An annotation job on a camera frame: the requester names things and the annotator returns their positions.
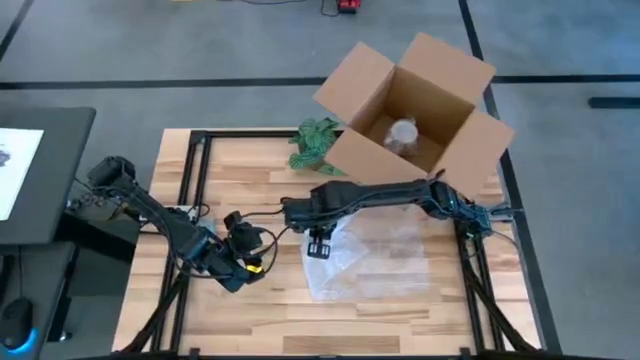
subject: cardboard box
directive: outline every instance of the cardboard box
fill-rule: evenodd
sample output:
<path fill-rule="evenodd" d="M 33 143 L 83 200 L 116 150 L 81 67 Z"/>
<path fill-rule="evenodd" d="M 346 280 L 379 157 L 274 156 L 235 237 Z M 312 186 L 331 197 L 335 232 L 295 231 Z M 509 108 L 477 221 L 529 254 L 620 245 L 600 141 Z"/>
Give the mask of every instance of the cardboard box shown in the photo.
<path fill-rule="evenodd" d="M 348 128 L 325 160 L 364 184 L 412 181 L 445 169 L 443 180 L 473 198 L 513 137 L 475 107 L 495 68 L 426 34 L 398 65 L 359 43 L 314 95 Z M 413 117 L 418 154 L 382 146 L 396 119 Z"/>

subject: green plant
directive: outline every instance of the green plant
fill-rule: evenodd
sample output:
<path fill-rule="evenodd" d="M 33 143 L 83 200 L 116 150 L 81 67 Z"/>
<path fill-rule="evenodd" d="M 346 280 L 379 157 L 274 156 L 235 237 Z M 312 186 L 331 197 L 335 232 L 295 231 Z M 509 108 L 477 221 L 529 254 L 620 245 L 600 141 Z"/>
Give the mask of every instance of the green plant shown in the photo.
<path fill-rule="evenodd" d="M 298 144 L 298 154 L 291 154 L 289 166 L 294 170 L 310 168 L 328 175 L 344 175 L 342 171 L 324 162 L 324 156 L 336 141 L 334 133 L 338 123 L 325 118 L 305 120 L 298 133 L 291 139 L 290 144 Z"/>

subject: box flap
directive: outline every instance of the box flap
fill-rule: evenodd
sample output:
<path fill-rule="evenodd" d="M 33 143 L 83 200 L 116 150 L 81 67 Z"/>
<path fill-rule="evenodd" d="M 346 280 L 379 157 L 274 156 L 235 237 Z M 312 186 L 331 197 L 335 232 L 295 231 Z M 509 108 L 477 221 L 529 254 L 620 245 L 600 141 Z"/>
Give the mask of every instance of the box flap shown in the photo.
<path fill-rule="evenodd" d="M 490 64 L 422 33 L 413 40 L 398 66 L 471 104 L 478 101 L 496 72 Z"/>
<path fill-rule="evenodd" d="M 443 180 L 473 199 L 495 171 L 513 133 L 505 123 L 476 110 L 458 130 L 432 173 L 444 169 Z"/>
<path fill-rule="evenodd" d="M 391 60 L 360 42 L 331 73 L 313 99 L 349 123 L 379 92 L 394 67 Z"/>
<path fill-rule="evenodd" d="M 422 169 L 351 129 L 342 133 L 325 160 L 366 185 L 412 181 L 427 176 Z"/>

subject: red object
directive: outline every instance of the red object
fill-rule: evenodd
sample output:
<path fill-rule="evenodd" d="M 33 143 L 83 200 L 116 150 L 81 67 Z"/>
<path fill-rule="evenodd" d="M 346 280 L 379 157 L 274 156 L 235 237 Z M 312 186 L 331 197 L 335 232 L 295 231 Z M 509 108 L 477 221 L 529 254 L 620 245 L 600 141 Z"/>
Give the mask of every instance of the red object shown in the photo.
<path fill-rule="evenodd" d="M 362 0 L 338 0 L 338 11 L 341 13 L 355 13 Z"/>

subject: clear plastic bag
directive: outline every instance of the clear plastic bag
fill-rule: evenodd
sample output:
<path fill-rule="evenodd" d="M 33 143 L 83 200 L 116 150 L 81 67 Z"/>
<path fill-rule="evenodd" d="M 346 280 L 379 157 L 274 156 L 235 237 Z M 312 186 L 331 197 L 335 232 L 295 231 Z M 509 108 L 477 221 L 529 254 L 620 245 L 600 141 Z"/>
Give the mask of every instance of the clear plastic bag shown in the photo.
<path fill-rule="evenodd" d="M 384 147 L 398 156 L 415 155 L 418 151 L 418 128 L 413 118 L 399 119 L 384 138 Z"/>
<path fill-rule="evenodd" d="M 426 214 L 417 206 L 364 209 L 341 219 L 327 260 L 301 251 L 315 301 L 403 296 L 426 292 L 428 263 L 423 245 Z"/>

